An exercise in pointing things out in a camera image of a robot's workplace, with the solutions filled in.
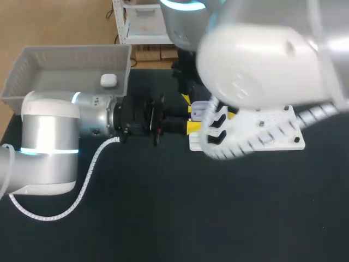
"black cable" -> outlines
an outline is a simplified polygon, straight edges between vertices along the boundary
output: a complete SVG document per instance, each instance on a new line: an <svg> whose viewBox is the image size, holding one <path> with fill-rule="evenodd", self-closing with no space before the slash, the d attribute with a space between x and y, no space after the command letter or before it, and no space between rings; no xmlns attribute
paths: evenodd
<svg viewBox="0 0 349 262"><path fill-rule="evenodd" d="M116 37L115 37L115 40L114 40L114 44L115 45L116 45L116 41L118 40L118 38L119 38L119 34L117 34Z"/></svg>
<svg viewBox="0 0 349 262"><path fill-rule="evenodd" d="M132 68L132 67L135 67L135 66L137 65L137 60L134 59L134 58L131 58L131 60L134 60L134 61L135 61L135 63L134 63L133 65L131 65L131 68Z"/></svg>
<svg viewBox="0 0 349 262"><path fill-rule="evenodd" d="M108 13L105 15L105 19L109 19L113 13L114 13L114 6L113 6L113 3L111 3L111 10L109 10Z"/></svg>

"metal shelf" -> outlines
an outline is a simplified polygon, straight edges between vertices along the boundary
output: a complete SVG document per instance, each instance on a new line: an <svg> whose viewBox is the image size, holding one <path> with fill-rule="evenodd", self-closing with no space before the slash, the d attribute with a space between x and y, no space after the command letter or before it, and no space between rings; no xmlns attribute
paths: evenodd
<svg viewBox="0 0 349 262"><path fill-rule="evenodd" d="M133 45L165 45L172 44L167 34L162 35L139 35L135 34L136 28L139 25L134 25L127 19L124 21L124 7L127 8L141 8L141 7L155 7L159 8L160 5L128 5L122 0L113 0L113 8L116 20L116 26L118 28L120 44L133 44Z"/></svg>

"black table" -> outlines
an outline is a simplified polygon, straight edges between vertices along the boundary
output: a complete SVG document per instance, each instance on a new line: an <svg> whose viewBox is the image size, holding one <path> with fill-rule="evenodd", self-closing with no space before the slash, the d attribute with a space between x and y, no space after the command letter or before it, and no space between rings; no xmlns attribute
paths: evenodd
<svg viewBox="0 0 349 262"><path fill-rule="evenodd" d="M184 103L168 70L132 70L129 92L164 93ZM67 218L38 222L0 201L1 261L347 261L349 117L304 132L306 149L214 161L190 152L188 138L159 147L130 138L101 154L86 195ZM2 143L21 143L13 117ZM75 189L18 196L38 215L76 198L101 141L80 141Z"/></svg>

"white cable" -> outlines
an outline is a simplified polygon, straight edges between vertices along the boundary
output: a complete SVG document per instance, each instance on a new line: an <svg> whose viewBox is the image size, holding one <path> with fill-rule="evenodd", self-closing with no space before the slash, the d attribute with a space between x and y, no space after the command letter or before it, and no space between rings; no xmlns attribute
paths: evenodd
<svg viewBox="0 0 349 262"><path fill-rule="evenodd" d="M329 118L339 113L338 109L331 103L316 106L297 115L296 121L287 120L282 124L277 124L244 141L239 141L235 144L228 145L228 148L220 148L208 143L209 128L214 120L214 116L218 107L219 101L212 97L209 107L206 110L206 115L202 122L200 132L200 146L203 152L214 159L232 159L246 155L248 152L253 152L254 148L278 140L284 136L292 135L296 126L304 129L321 120Z"/></svg>
<svg viewBox="0 0 349 262"><path fill-rule="evenodd" d="M77 196L76 200L74 201L74 203L71 205L70 208L68 208L66 211L64 211L63 213L59 214L59 215L56 215L56 216L52 216L52 217L43 217L43 216L38 216L38 215L35 215L31 212L29 212L28 210L26 210L24 207L22 207L18 202L17 200L15 199L15 197L13 195L9 195L10 196L10 199L12 201L12 203L17 207L17 209L19 211L21 211L24 215L30 217L30 218L33 218L33 219L36 219L36 220L40 220L40 221L56 221L56 220L59 220L63 217L66 217L67 215L69 215L70 213L72 213L72 211L74 209L76 209L76 207L78 206L78 204L80 203L85 191L86 191L86 188L87 188L87 185L89 183L89 179L92 175L92 172L93 172L93 169L94 169L94 166L96 164L96 161L100 155L100 153L102 152L102 150L109 144L112 144L112 143L115 143L115 142L120 142L120 138L110 138L108 140L106 140L103 144L101 144L96 153L94 154L93 158L92 158L92 161L89 165L89 169L88 169L88 172L87 172L87 175L86 175L86 178L85 178L85 181L82 185L82 188L80 190L80 193L79 195Z"/></svg>
<svg viewBox="0 0 349 262"><path fill-rule="evenodd" d="M0 189L0 200L2 199L2 197L4 196L6 189L9 186L10 183L10 179L12 177L12 173L13 173L13 165L15 163L15 149L13 148L12 145L8 145L8 144L3 144L2 147L7 147L9 149L10 152L10 162L9 162L9 166L7 168L7 174L4 180L4 183Z"/></svg>

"white mounting plate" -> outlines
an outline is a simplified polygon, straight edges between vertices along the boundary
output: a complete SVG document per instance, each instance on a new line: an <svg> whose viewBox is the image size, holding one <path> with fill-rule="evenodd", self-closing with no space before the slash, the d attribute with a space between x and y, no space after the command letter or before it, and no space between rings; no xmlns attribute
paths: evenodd
<svg viewBox="0 0 349 262"><path fill-rule="evenodd" d="M215 120L218 120L223 114L227 115L227 113L228 109L226 106L224 106L221 111L216 114ZM260 127L261 121L264 122L263 127ZM239 113L236 114L231 120L227 119L218 129L212 128L209 134L217 137L223 130L226 130L227 137L219 146L214 145L214 147L227 148L229 145L233 145L239 141L254 138L261 131L287 121L297 123L292 106L289 106L287 111L284 110L284 107L261 111L240 109ZM259 147L254 147L255 151L303 150L305 147L305 142L302 132L300 131L299 126L295 126L295 128L296 130L294 131L293 135L285 136L277 141L271 141L264 146L261 144ZM298 143L294 141L296 137L300 138ZM199 141L199 132L190 134L189 142L190 150L202 151Z"/></svg>

